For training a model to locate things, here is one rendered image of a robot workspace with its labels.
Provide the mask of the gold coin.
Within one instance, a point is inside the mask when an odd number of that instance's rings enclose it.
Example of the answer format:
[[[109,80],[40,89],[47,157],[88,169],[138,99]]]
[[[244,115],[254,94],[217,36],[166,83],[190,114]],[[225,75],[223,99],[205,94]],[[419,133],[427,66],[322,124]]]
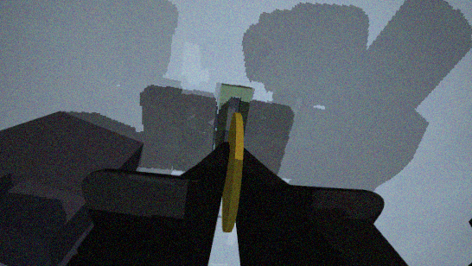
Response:
[[[239,206],[244,152],[244,128],[241,113],[233,113],[227,142],[230,154],[222,194],[221,226],[223,232],[233,230]]]

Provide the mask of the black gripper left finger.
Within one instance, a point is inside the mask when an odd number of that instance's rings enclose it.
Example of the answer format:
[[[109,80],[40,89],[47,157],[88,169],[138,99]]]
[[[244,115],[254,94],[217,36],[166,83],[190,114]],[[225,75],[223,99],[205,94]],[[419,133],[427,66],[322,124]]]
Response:
[[[101,219],[187,226],[192,263],[207,266],[226,182],[230,154],[223,142],[184,174],[104,168],[81,184],[93,225]]]

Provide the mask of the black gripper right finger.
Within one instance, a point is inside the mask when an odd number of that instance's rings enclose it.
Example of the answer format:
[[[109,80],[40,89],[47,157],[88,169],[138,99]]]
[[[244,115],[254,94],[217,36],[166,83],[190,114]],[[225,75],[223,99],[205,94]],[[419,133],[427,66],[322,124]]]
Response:
[[[235,219],[240,266],[271,266],[293,218],[370,219],[384,199],[376,192],[290,185],[244,148],[239,206]]]

